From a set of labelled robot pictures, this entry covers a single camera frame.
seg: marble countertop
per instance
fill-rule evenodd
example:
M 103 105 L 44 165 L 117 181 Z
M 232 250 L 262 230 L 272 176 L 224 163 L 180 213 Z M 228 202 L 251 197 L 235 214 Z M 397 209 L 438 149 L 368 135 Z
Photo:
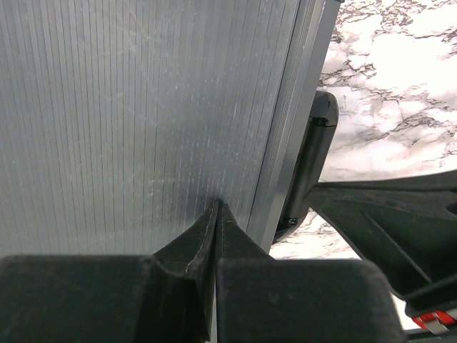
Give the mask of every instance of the marble countertop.
M 339 123 L 322 181 L 392 179 L 457 169 L 457 0 L 341 5 L 319 88 Z M 270 251 L 277 259 L 358 258 L 310 212 Z M 396 302 L 405 328 L 415 324 Z

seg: ribbed metal surface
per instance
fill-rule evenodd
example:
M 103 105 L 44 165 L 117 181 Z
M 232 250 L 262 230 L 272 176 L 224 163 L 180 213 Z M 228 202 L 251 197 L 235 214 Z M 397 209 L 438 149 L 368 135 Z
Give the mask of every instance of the ribbed metal surface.
M 0 254 L 246 228 L 297 2 L 0 1 Z

